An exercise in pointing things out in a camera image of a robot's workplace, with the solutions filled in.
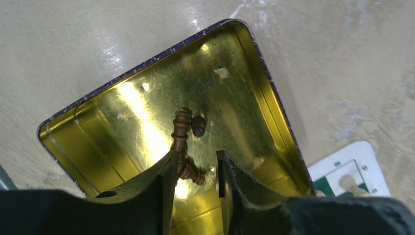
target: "brown chess piece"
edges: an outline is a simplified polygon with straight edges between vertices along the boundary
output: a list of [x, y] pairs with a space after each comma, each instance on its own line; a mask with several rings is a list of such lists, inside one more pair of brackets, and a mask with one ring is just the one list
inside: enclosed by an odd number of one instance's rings
[[171, 149], [179, 153], [177, 174], [181, 179], [192, 179], [198, 185], [205, 182], [204, 174], [199, 171], [193, 160], [187, 157], [187, 133], [190, 130], [191, 114], [188, 108], [181, 108], [173, 120], [174, 131], [171, 134], [173, 144]]

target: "gold tray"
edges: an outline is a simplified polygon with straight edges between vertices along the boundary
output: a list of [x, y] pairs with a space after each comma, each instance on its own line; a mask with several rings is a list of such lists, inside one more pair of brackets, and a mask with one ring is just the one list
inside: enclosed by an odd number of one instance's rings
[[88, 195], [146, 170], [172, 143], [181, 106], [207, 116], [188, 154], [207, 171], [202, 186], [179, 180], [171, 234], [222, 232], [216, 151], [287, 196], [314, 195], [272, 79], [249, 27], [223, 20], [64, 108], [38, 129], [45, 148]]

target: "concrete floor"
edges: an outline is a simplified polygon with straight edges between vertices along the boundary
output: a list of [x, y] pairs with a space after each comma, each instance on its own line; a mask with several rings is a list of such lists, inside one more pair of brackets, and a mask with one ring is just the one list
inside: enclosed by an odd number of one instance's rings
[[0, 164], [80, 195], [36, 139], [82, 95], [224, 18], [253, 29], [308, 165], [368, 140], [415, 211], [415, 1], [0, 2]]

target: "metal tray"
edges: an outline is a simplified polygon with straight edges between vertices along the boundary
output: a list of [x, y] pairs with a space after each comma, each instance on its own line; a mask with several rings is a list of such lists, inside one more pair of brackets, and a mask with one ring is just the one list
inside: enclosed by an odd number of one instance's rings
[[79, 187], [95, 196], [149, 168], [172, 143], [181, 106], [207, 116], [188, 154], [207, 171], [202, 186], [179, 180], [172, 234], [222, 232], [216, 151], [287, 196], [314, 195], [276, 88], [249, 27], [223, 20], [59, 111], [39, 140]]

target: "tray rim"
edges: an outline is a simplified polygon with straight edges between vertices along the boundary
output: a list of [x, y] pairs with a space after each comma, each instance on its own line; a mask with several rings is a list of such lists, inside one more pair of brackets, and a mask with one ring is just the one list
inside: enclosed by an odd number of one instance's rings
[[185, 46], [187, 46], [187, 45], [195, 42], [196, 40], [198, 40], [198, 39], [200, 39], [200, 38], [202, 38], [202, 37], [204, 37], [206, 35], [208, 35], [209, 33], [215, 31], [216, 29], [218, 29], [220, 27], [223, 27], [225, 24], [232, 23], [232, 22], [242, 24], [249, 31], [249, 34], [251, 36], [252, 43], [253, 43], [253, 45], [254, 45], [254, 47], [255, 47], [258, 55], [259, 55], [259, 59], [261, 60], [262, 65], [264, 66], [265, 73], [266, 73], [266, 75], [268, 77], [268, 82], [269, 82], [269, 84], [271, 86], [271, 89], [272, 89], [272, 91], [273, 91], [273, 93], [274, 93], [274, 95], [276, 97], [276, 101], [278, 103], [278, 106], [281, 109], [282, 116], [283, 116], [283, 118], [284, 118], [284, 120], [286, 122], [287, 128], [288, 128], [288, 130], [290, 132], [290, 136], [293, 139], [293, 143], [294, 143], [294, 145], [295, 145], [295, 147], [296, 147], [296, 149], [298, 151], [298, 155], [299, 155], [299, 158], [301, 160], [302, 167], [306, 170], [307, 178], [308, 178], [308, 181], [311, 183], [312, 190], [315, 191], [315, 189], [313, 187], [313, 184], [312, 184], [312, 180], [311, 180], [310, 173], [308, 172], [308, 169], [307, 169], [307, 166], [305, 164], [305, 161], [304, 161], [304, 158], [302, 156], [302, 153], [300, 151], [300, 147], [298, 145], [297, 139], [296, 139], [296, 137], [294, 135], [294, 131], [293, 131], [292, 127], [291, 127], [291, 124], [290, 124], [289, 119], [288, 119], [288, 116], [287, 116], [287, 114], [285, 112], [284, 106], [282, 105], [282, 102], [281, 102], [280, 96], [279, 96], [279, 94], [277, 92], [277, 88], [275, 86], [275, 83], [274, 83], [274, 81], [273, 81], [273, 79], [271, 77], [271, 74], [269, 72], [269, 69], [268, 69], [268, 67], [267, 67], [267, 65], [265, 63], [265, 60], [264, 60], [263, 56], [262, 56], [261, 50], [259, 49], [259, 46], [258, 46], [258, 43], [257, 43], [257, 41], [255, 39], [254, 33], [253, 33], [252, 29], [249, 27], [249, 25], [246, 22], [244, 22], [243, 20], [240, 20], [240, 19], [229, 19], [228, 18], [228, 19], [223, 19], [221, 21], [218, 21], [217, 23], [214, 23], [211, 26], [208, 26], [207, 28], [205, 28], [205, 29], [203, 29], [203, 30], [201, 30], [201, 31], [193, 34], [192, 36], [190, 36], [190, 37], [184, 39], [183, 41], [181, 41], [181, 42], [173, 45], [172, 47], [170, 47], [170, 48], [168, 48], [168, 49], [160, 52], [159, 54], [153, 56], [152, 58], [144, 61], [143, 63], [141, 63], [141, 64], [135, 66], [134, 68], [126, 71], [125, 73], [121, 74], [120, 76], [118, 76], [118, 77], [110, 80], [109, 82], [105, 83], [104, 85], [101, 85], [100, 87], [96, 88], [95, 90], [89, 92], [85, 96], [81, 97], [77, 101], [71, 103], [70, 105], [66, 106], [65, 108], [61, 109], [60, 111], [58, 111], [55, 114], [53, 114], [52, 116], [50, 116], [48, 119], [46, 119], [43, 122], [41, 122], [39, 124], [37, 130], [36, 130], [36, 135], [37, 135], [38, 141], [46, 149], [46, 151], [49, 153], [49, 155], [52, 156], [52, 158], [59, 164], [59, 166], [68, 174], [68, 176], [72, 179], [72, 181], [75, 182], [76, 186], [85, 195], [88, 195], [84, 191], [84, 189], [82, 189], [78, 185], [77, 180], [74, 179], [73, 176], [69, 172], [67, 172], [65, 170], [65, 167], [60, 163], [60, 161], [56, 158], [56, 156], [51, 152], [51, 150], [42, 141], [42, 139], [41, 139], [41, 129], [42, 129], [42, 127], [45, 126], [50, 121], [56, 119], [60, 115], [66, 113], [69, 110], [71, 110], [72, 108], [75, 108], [75, 107], [77, 107], [77, 106], [85, 103], [86, 101], [92, 99], [93, 97], [95, 97], [98, 94], [102, 93], [107, 88], [111, 87], [112, 85], [114, 85], [114, 84], [116, 84], [116, 83], [118, 83], [118, 82], [120, 82], [120, 81], [122, 81], [122, 80], [124, 80], [124, 79], [126, 79], [126, 78], [128, 78], [128, 77], [130, 77], [130, 76], [132, 76], [132, 75], [134, 75], [136, 73], [138, 73], [138, 72], [140, 72], [141, 70], [143, 70], [143, 69], [151, 66], [155, 62], [157, 62], [157, 61], [159, 61], [159, 60], [161, 60], [161, 59], [163, 59], [163, 58], [165, 58], [165, 57], [167, 57], [167, 56], [169, 56], [169, 55], [171, 55], [173, 53], [176, 53], [176, 51], [184, 48]]

